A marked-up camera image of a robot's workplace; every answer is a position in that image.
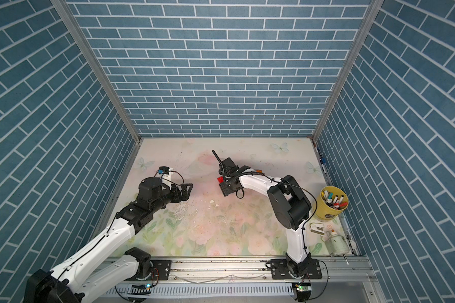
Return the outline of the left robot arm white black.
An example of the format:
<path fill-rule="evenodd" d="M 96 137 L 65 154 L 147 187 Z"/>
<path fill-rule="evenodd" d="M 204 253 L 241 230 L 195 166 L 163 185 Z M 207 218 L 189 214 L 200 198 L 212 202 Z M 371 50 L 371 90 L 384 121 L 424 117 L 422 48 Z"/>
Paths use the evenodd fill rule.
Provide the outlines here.
<path fill-rule="evenodd" d="M 24 302 L 93 302 L 126 279 L 151 284 L 159 278 L 151 255 L 133 247 L 113 264 L 98 267 L 170 203 L 188 201 L 193 184 L 149 177 L 139 184 L 136 200 L 121 209 L 108 227 L 73 256 L 49 271 L 37 270 L 25 287 Z"/>

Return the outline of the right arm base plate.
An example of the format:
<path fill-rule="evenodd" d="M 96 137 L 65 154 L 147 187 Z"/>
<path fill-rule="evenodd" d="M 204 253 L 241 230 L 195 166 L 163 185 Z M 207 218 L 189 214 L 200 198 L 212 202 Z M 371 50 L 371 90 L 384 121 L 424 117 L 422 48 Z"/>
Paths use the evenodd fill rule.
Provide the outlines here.
<path fill-rule="evenodd" d="M 272 259 L 265 266 L 269 269 L 273 280 L 288 279 L 321 279 L 322 271 L 319 261 L 307 258 L 301 263 L 288 259 Z"/>

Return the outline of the white clip on table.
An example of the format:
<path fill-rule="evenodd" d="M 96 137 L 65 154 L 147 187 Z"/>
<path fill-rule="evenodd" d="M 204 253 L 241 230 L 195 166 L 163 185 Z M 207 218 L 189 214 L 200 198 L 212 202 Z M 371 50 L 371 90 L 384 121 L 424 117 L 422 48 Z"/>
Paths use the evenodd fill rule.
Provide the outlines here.
<path fill-rule="evenodd" d="M 310 232 L 324 235 L 325 234 L 325 226 L 323 223 L 311 223 L 310 225 Z"/>

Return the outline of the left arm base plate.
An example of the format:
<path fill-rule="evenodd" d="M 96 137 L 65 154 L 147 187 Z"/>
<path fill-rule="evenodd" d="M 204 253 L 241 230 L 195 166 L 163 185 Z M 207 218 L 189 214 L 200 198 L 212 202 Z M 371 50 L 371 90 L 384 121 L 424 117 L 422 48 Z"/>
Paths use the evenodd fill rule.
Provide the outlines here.
<path fill-rule="evenodd" d="M 143 261 L 139 264 L 135 279 L 152 282 L 167 280 L 171 271 L 171 265 L 171 260 Z"/>

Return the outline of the aluminium front rail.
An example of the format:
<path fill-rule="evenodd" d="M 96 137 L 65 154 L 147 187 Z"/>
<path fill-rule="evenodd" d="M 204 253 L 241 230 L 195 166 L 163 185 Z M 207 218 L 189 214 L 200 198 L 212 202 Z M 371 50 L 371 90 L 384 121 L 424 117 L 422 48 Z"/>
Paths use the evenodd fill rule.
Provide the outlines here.
<path fill-rule="evenodd" d="M 373 282 L 375 272 L 369 260 L 364 257 L 317 258 L 321 266 L 322 278 L 273 280 L 265 264 L 270 257 L 205 257 L 205 258 L 151 258 L 151 260 L 171 260 L 171 271 L 167 280 L 157 282 L 179 282 L 188 284 L 211 284 L 227 282 L 284 281 L 287 283 L 314 282 Z M 118 259 L 107 259 L 99 267 L 102 270 Z"/>

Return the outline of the yellow cup with markers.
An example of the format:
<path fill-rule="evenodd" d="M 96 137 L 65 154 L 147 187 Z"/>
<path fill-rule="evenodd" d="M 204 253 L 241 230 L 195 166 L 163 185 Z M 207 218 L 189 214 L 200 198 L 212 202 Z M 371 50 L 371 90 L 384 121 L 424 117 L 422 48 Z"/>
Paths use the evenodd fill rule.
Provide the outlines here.
<path fill-rule="evenodd" d="M 341 214 L 349 205 L 347 194 L 334 186 L 322 188 L 317 197 L 315 215 L 324 221 L 329 221 Z"/>

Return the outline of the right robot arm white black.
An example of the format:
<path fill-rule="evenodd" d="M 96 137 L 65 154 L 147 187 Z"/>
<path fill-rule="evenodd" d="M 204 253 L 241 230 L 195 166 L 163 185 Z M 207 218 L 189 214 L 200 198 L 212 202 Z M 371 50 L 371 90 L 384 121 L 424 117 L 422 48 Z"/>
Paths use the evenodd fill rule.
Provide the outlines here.
<path fill-rule="evenodd" d="M 249 189 L 269 198 L 275 218 L 286 228 L 288 270 L 295 278 L 307 276 L 311 253 L 305 244 L 305 224 L 312 218 L 307 192 L 291 175 L 270 177 L 249 166 L 240 167 L 230 158 L 222 160 L 215 151 L 213 155 L 219 163 L 218 182 L 224 196 Z"/>

